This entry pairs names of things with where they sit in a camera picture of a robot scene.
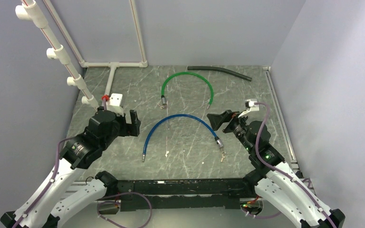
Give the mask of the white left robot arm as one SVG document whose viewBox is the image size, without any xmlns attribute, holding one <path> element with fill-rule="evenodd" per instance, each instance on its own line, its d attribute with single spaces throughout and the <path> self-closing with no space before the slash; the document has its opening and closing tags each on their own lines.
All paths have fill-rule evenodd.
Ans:
<svg viewBox="0 0 365 228">
<path fill-rule="evenodd" d="M 102 156 L 117 137 L 140 133 L 141 121 L 130 110 L 131 122 L 124 113 L 99 107 L 83 132 L 61 140 L 57 145 L 54 167 L 32 196 L 17 210 L 5 212 L 0 222 L 6 228 L 59 228 L 92 201 L 117 195 L 118 181 L 102 171 L 88 184 L 66 199 L 61 197 L 71 184 Z"/>
</svg>

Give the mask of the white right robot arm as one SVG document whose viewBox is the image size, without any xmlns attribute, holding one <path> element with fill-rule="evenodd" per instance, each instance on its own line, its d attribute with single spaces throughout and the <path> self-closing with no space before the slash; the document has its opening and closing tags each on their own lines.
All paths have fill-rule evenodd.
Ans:
<svg viewBox="0 0 365 228">
<path fill-rule="evenodd" d="M 320 200 L 295 174 L 284 157 L 269 143 L 271 134 L 261 121 L 247 123 L 239 112 L 207 114 L 216 131 L 233 133 L 249 154 L 254 170 L 243 177 L 243 192 L 260 196 L 285 215 L 297 228 L 341 228 L 345 215 Z"/>
</svg>

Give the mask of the green cable lock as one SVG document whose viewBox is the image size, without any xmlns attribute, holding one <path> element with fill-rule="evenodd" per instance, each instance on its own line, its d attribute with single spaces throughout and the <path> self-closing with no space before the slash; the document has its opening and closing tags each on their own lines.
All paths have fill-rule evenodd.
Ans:
<svg viewBox="0 0 365 228">
<path fill-rule="evenodd" d="M 165 89 L 166 89 L 167 84 L 169 83 L 169 81 L 171 81 L 172 79 L 174 79 L 178 76 L 194 76 L 194 77 L 202 80 L 208 86 L 209 91 L 210 91 L 210 98 L 209 98 L 209 102 L 206 106 L 206 109 L 209 109 L 210 106 L 213 103 L 213 100 L 214 100 L 213 87 L 212 87 L 211 83 L 206 78 L 204 78 L 203 76 L 201 76 L 197 73 L 193 73 L 193 72 L 178 72 L 178 73 L 172 74 L 171 76 L 169 76 L 165 79 L 165 81 L 163 82 L 163 84 L 161 86 L 161 90 L 160 90 L 161 91 L 161 105 L 166 104 L 168 106 L 167 99 L 165 97 Z"/>
</svg>

